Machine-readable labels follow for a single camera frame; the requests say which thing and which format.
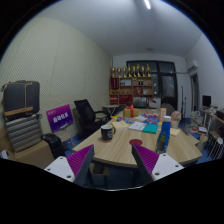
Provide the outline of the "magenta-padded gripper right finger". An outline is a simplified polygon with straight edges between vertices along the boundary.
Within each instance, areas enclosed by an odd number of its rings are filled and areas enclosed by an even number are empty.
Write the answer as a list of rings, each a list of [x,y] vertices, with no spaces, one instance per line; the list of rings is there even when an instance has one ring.
[[[145,185],[183,169],[183,166],[168,154],[157,154],[140,145],[132,145],[132,155]]]

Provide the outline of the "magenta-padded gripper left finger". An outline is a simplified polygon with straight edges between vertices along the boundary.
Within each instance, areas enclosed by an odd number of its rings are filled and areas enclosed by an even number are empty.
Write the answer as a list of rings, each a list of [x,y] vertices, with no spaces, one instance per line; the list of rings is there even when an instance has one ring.
[[[69,157],[59,156],[45,171],[83,186],[94,154],[94,145],[89,145]]]

